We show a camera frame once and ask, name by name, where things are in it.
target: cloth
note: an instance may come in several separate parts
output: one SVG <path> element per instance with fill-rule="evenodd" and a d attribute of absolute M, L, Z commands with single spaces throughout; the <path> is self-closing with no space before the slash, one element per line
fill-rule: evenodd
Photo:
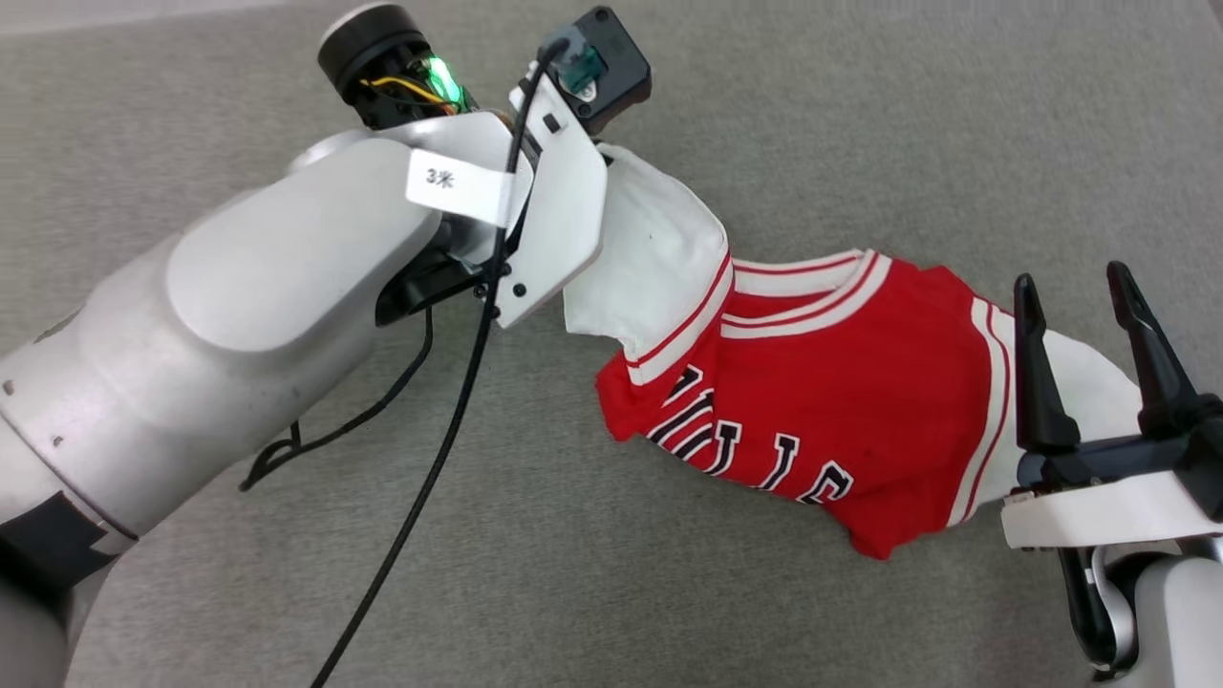
<path fill-rule="evenodd" d="M 718 218 L 627 149 L 613 159 L 605 241 L 565 290 L 570 331 L 614 336 L 598 376 L 612 435 L 824 506 L 887 558 L 1018 486 L 1014 319 L 943 266 L 876 251 L 731 259 Z M 1085 440 L 1137 433 L 1137 387 L 1048 332 Z"/>

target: white label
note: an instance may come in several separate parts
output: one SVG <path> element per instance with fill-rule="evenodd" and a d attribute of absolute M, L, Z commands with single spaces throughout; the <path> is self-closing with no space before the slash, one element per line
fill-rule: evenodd
<path fill-rule="evenodd" d="M 407 164 L 407 199 L 421 205 L 505 226 L 510 175 L 422 150 Z"/>

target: black motor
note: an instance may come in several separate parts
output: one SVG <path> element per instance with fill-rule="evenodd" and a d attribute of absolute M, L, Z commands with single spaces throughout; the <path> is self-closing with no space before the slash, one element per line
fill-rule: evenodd
<path fill-rule="evenodd" d="M 338 21 L 323 37 L 318 65 L 373 130 L 475 106 L 400 5 L 368 5 Z"/>

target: white plastic casing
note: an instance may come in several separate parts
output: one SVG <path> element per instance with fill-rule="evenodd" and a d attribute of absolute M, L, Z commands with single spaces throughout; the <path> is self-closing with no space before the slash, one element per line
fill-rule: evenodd
<path fill-rule="evenodd" d="M 378 292 L 440 219 L 404 196 L 410 154 L 357 142 L 170 236 L 0 360 L 0 415 L 148 533 L 367 356 Z"/>
<path fill-rule="evenodd" d="M 1041 497 L 1008 497 L 1002 525 L 1011 547 L 1088 547 L 1223 533 L 1172 472 L 1136 475 Z"/>
<path fill-rule="evenodd" d="M 1148 567 L 1135 587 L 1139 659 L 1114 688 L 1216 688 L 1223 566 L 1169 557 Z"/>
<path fill-rule="evenodd" d="M 510 131 L 495 114 L 490 111 L 468 112 L 454 117 L 432 117 L 419 120 L 395 128 L 378 132 L 383 138 L 407 143 L 412 148 L 424 148 L 439 155 L 456 158 L 489 170 L 504 170 L 505 158 L 510 152 Z M 509 230 L 512 236 L 519 215 L 531 197 L 534 182 L 534 170 L 525 153 L 519 153 L 519 169 L 514 175 L 510 189 Z M 564 194 L 560 186 L 543 187 L 542 194 L 549 192 Z M 539 198 L 532 198 L 536 203 Z M 460 222 L 451 218 L 451 253 L 472 264 L 481 264 L 493 257 L 493 242 L 497 227 L 482 221 Z"/>
<path fill-rule="evenodd" d="M 528 77 L 534 68 L 532 62 Z M 520 110 L 522 98 L 521 88 L 510 94 Z M 519 251 L 509 260 L 511 276 L 501 281 L 497 295 L 501 326 L 519 321 L 556 295 L 594 262 L 602 246 L 607 163 L 550 78 L 539 82 L 527 131 L 542 150 L 536 165 L 537 192 L 527 205 Z"/>

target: basketball jersey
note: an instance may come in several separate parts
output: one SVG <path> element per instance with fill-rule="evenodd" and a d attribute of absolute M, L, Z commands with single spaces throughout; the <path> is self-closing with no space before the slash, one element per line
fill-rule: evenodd
<path fill-rule="evenodd" d="M 565 288 L 565 318 L 623 343 L 596 381 L 616 440 L 823 506 L 877 558 L 1015 488 L 1008 313 L 947 268 L 876 251 L 733 259 L 691 191 L 602 149 L 603 252 Z M 1046 347 L 1085 440 L 1137 433 L 1120 370 L 1057 332 Z"/>

